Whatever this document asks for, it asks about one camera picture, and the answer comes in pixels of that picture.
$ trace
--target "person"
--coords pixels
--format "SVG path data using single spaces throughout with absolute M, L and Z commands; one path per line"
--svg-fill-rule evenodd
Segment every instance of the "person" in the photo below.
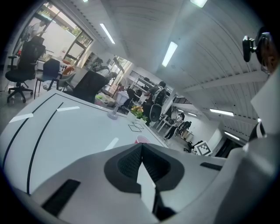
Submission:
M 152 108 L 152 105 L 154 104 L 153 103 L 153 95 L 160 89 L 160 88 L 164 88 L 166 86 L 165 82 L 164 81 L 161 81 L 158 86 L 154 86 L 152 88 L 150 88 L 145 94 L 144 96 L 150 96 L 148 99 L 147 99 L 147 102 L 145 103 L 145 105 L 143 105 L 143 114 L 148 118 L 147 119 L 147 122 L 146 122 L 146 125 L 149 126 L 151 120 L 150 120 L 150 112 L 151 112 L 151 108 Z
M 280 55 L 277 51 L 273 38 L 270 32 L 267 30 L 266 27 L 261 27 L 257 37 L 255 38 L 255 45 L 256 48 L 251 50 L 251 52 L 256 53 L 257 59 L 261 64 L 261 70 L 268 74 L 268 78 L 277 73 L 280 64 Z M 249 62 L 250 57 L 246 57 L 248 52 L 246 52 L 246 48 L 243 45 L 243 52 L 244 52 L 244 60 Z M 249 142 L 256 139 L 262 138 L 266 135 L 265 130 L 263 128 L 262 122 L 259 122 L 252 130 Z
M 189 129 L 191 127 L 191 125 L 192 125 L 192 122 L 191 121 L 187 121 L 186 125 L 185 125 L 185 129 L 186 130 Z
M 178 128 L 180 126 L 180 124 L 182 123 L 182 121 L 184 119 L 185 119 L 185 115 L 183 113 L 181 113 L 180 116 L 176 119 L 176 122 L 172 125 L 172 127 L 169 130 L 169 132 L 167 133 L 167 135 L 164 137 L 164 140 L 168 141 L 169 139 L 171 139 L 176 128 Z
M 47 21 L 45 20 L 42 20 L 41 22 L 39 23 L 35 23 L 34 25 L 32 26 L 28 26 L 24 33 L 22 34 L 22 37 L 19 38 L 18 40 L 18 43 L 16 45 L 16 47 L 14 48 L 14 51 L 13 51 L 13 56 L 15 56 L 17 53 L 20 55 L 21 54 L 21 47 L 23 46 L 24 42 L 26 41 L 31 41 L 31 39 L 41 33 L 44 33 L 44 31 L 40 31 L 38 32 L 39 30 L 39 27 L 42 27 L 42 26 L 45 26 L 47 25 Z
M 45 20 L 42 20 L 39 23 L 35 23 L 33 26 L 28 27 L 28 41 L 30 41 L 33 37 L 45 33 L 45 31 L 38 31 L 40 27 L 47 25 Z

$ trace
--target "office chair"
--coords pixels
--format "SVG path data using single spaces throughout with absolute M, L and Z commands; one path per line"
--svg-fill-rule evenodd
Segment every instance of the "office chair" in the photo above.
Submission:
M 59 90 L 59 87 L 62 87 L 64 91 L 64 89 L 68 86 L 68 83 L 72 81 L 75 75 L 76 73 L 73 73 L 71 75 L 62 75 L 61 79 L 53 78 L 50 82 L 49 87 L 46 90 L 51 90 L 53 82 L 56 82 L 56 89 Z
M 130 105 L 130 102 L 132 101 L 132 99 L 135 97 L 135 91 L 132 90 L 132 89 L 127 89 L 127 94 L 129 96 L 129 98 L 124 102 L 123 105 L 121 105 L 119 107 L 119 110 L 122 110 L 124 113 L 125 112 L 129 112 L 129 105 Z
M 65 93 L 81 100 L 94 103 L 95 95 L 107 84 L 107 82 L 108 81 L 104 76 L 94 71 L 88 71 L 77 86 L 73 88 L 73 91 L 65 91 Z
M 59 71 L 60 71 L 60 62 L 58 60 L 51 58 L 50 60 L 48 60 L 44 63 L 43 74 L 36 77 L 37 81 L 36 81 L 36 85 L 35 85 L 34 99 L 36 97 L 36 88 L 37 88 L 38 81 L 40 82 L 38 93 L 40 93 L 41 82 L 45 82 L 47 80 L 52 80 L 53 78 L 56 79 L 58 76 L 60 76 L 60 78 L 61 78 L 62 74 L 60 74 Z
M 22 46 L 21 56 L 19 58 L 19 63 L 17 65 L 17 69 L 13 69 L 13 63 L 16 56 L 9 56 L 11 59 L 11 70 L 6 73 L 6 78 L 11 81 L 17 83 L 14 88 L 9 88 L 8 93 L 11 93 L 11 90 L 14 92 L 10 94 L 7 98 L 7 103 L 9 103 L 10 98 L 16 93 L 20 93 L 23 102 L 26 102 L 23 91 L 29 91 L 31 95 L 33 95 L 33 90 L 26 89 L 24 86 L 21 86 L 21 83 L 24 83 L 28 88 L 28 85 L 25 83 L 26 80 L 32 80 L 35 78 L 35 65 L 38 61 L 39 57 L 44 53 L 45 46 L 42 44 L 44 38 L 34 37 L 31 41 L 25 42 Z

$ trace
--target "fluorescent light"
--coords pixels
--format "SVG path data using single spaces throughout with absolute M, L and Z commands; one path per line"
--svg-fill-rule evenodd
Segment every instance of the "fluorescent light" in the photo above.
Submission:
M 174 52 L 175 52 L 175 50 L 176 50 L 177 47 L 178 47 L 177 44 L 175 44 L 175 43 L 172 42 L 172 41 L 170 42 L 169 47 L 168 47 L 168 50 L 167 50 L 166 55 L 165 55 L 165 57 L 164 57 L 164 59 L 163 59 L 163 62 L 162 62 L 162 65 L 163 65 L 164 67 L 167 66 L 168 62 L 170 61 L 170 59 L 171 59 L 172 55 L 174 54 Z
M 109 32 L 108 32 L 108 30 L 106 29 L 106 27 L 104 26 L 104 24 L 101 23 L 100 25 L 101 25 L 102 29 L 105 31 L 105 33 L 107 34 L 107 36 L 109 37 L 110 41 L 111 41 L 113 44 L 115 44 L 115 42 L 113 41 L 111 35 L 109 34 Z
M 234 116 L 233 112 L 228 112 L 224 110 L 215 110 L 215 109 L 210 109 L 211 112 L 218 113 L 218 114 L 225 114 L 229 116 Z
M 207 2 L 207 0 L 191 0 L 191 2 L 197 5 L 198 7 L 202 8 Z
M 226 135 L 228 135 L 228 136 L 230 136 L 230 137 L 232 137 L 232 138 L 235 138 L 236 140 L 240 140 L 240 138 L 238 138 L 238 137 L 236 137 L 236 136 L 234 136 L 234 135 L 232 135 L 232 134 L 230 134 L 229 132 L 224 132 Z
M 193 115 L 193 116 L 197 117 L 197 115 L 195 115 L 195 114 L 192 114 L 192 113 L 188 113 L 188 114 L 190 114 L 190 115 Z

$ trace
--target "wall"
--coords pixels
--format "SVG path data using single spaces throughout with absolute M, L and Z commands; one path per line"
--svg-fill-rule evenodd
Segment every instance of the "wall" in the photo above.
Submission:
M 198 116 L 194 117 L 191 115 L 185 114 L 184 121 L 191 121 L 191 127 L 189 128 L 189 131 L 193 133 L 193 138 L 191 139 L 191 142 L 196 144 L 197 142 L 203 140 L 203 141 L 210 141 L 211 147 L 216 146 L 218 144 L 217 140 L 219 138 L 218 131 L 216 130 L 219 127 L 219 122 L 217 121 L 209 121 L 204 117 Z
M 181 109 L 186 109 L 189 112 L 198 112 L 198 109 L 192 104 L 173 103 L 173 106 Z
M 99 58 L 103 60 L 103 63 L 101 64 L 103 66 L 108 66 L 107 61 L 109 59 L 113 60 L 115 57 L 113 54 L 107 52 L 106 49 L 98 41 L 93 41 L 93 43 L 91 43 L 85 51 L 83 57 L 80 60 L 80 63 L 78 63 L 79 67 L 84 66 L 84 63 L 86 62 L 91 53 L 96 54 Z
M 224 145 L 225 141 L 227 140 L 227 138 L 225 136 L 223 136 L 219 143 L 217 144 L 217 146 L 213 149 L 213 152 L 211 154 L 211 156 L 216 156 L 216 154 L 219 152 L 219 150 L 222 148 L 222 146 Z
M 113 60 L 115 57 L 113 54 L 107 52 L 107 50 L 98 41 L 94 42 L 94 44 L 90 48 L 90 51 L 103 60 L 103 66 L 108 66 L 107 61 L 109 59 Z
M 152 81 L 155 84 L 158 84 L 158 83 L 160 83 L 162 81 L 160 78 L 156 77 L 151 72 L 148 72 L 148 71 L 146 71 L 145 69 L 143 69 L 141 67 L 133 65 L 133 66 L 131 66 L 131 69 L 128 72 L 125 73 L 125 76 L 124 76 L 125 78 L 129 77 L 129 79 L 131 80 L 130 83 L 133 83 L 133 81 L 136 80 L 135 78 L 129 76 L 132 70 L 135 71 L 136 73 L 138 73 L 139 75 L 143 76 L 143 77 L 149 78 L 150 81 Z M 173 88 L 170 87 L 167 84 L 166 84 L 166 87 L 168 89 L 170 89 L 171 91 L 173 90 Z

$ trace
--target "trees outside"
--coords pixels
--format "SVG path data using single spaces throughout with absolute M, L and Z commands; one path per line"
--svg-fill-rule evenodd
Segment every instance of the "trees outside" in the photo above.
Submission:
M 124 64 L 127 62 L 127 60 L 125 60 L 125 59 L 119 57 L 118 62 L 119 62 L 119 64 L 120 64 L 121 66 L 124 66 Z
M 72 34 L 77 37 L 81 33 L 81 29 L 76 26 L 74 30 L 72 30 Z
M 46 6 L 49 9 L 51 9 L 53 7 L 53 4 L 47 2 L 47 3 L 44 4 L 44 6 Z
M 61 28 L 64 29 L 64 30 L 68 30 L 69 31 L 69 28 L 66 27 L 66 26 L 61 26 Z
M 38 12 L 38 14 L 44 15 L 44 16 L 50 18 L 50 13 L 49 13 L 48 11 L 46 11 L 46 10 L 40 10 L 40 11 Z

